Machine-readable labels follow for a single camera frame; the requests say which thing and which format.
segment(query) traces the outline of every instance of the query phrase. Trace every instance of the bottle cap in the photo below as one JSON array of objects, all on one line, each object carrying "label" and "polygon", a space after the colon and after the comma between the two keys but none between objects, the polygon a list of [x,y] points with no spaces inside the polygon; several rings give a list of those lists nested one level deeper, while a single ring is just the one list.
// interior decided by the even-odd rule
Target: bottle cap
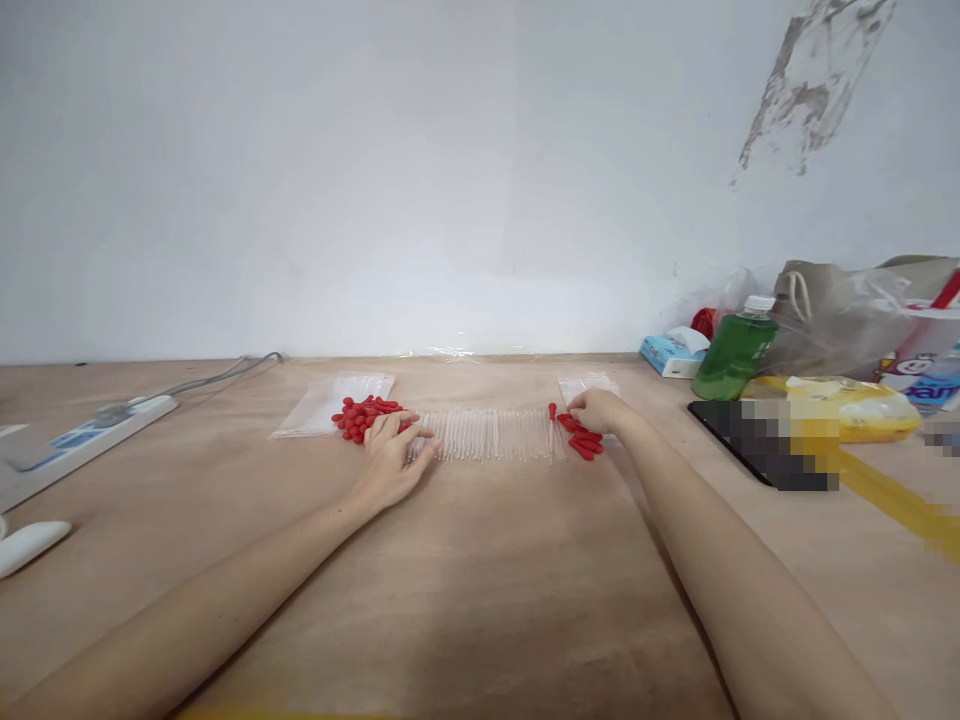
[{"label": "bottle cap", "polygon": [[747,298],[747,302],[743,307],[747,310],[767,312],[767,310],[773,307],[775,302],[775,298],[767,297],[766,295],[751,295]]}]

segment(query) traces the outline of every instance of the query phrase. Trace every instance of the white wall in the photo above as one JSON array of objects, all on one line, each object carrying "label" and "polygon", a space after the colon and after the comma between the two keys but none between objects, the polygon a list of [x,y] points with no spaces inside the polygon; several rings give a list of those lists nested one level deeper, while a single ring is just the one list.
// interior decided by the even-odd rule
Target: white wall
[{"label": "white wall", "polygon": [[954,0],[738,170],[804,8],[0,0],[0,362],[635,350],[741,264],[960,252]]}]

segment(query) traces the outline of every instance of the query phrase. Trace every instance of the green drink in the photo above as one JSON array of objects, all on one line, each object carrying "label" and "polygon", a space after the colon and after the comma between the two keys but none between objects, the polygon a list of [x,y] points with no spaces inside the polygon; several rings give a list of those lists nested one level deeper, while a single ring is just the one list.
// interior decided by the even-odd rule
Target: green drink
[{"label": "green drink", "polygon": [[720,321],[707,356],[693,380],[693,391],[704,400],[736,400],[780,326],[767,317],[774,299],[751,295],[743,312]]}]

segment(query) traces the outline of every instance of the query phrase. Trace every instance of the yellow tape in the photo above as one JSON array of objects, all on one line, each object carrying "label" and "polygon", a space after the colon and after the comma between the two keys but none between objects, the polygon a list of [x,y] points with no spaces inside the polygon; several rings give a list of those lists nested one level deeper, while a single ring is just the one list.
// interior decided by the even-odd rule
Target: yellow tape
[{"label": "yellow tape", "polygon": [[840,482],[917,537],[928,550],[960,563],[960,521],[949,505],[928,503],[893,478],[850,453],[840,451]]}]

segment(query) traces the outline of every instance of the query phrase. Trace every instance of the yellow bag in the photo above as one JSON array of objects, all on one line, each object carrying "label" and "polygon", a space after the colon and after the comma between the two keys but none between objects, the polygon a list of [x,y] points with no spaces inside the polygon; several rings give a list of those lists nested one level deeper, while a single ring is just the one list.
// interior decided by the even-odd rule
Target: yellow bag
[{"label": "yellow bag", "polygon": [[842,443],[904,440],[923,422],[905,395],[845,377],[758,377],[747,384],[740,399],[817,401],[827,405],[825,409],[835,406]]}]

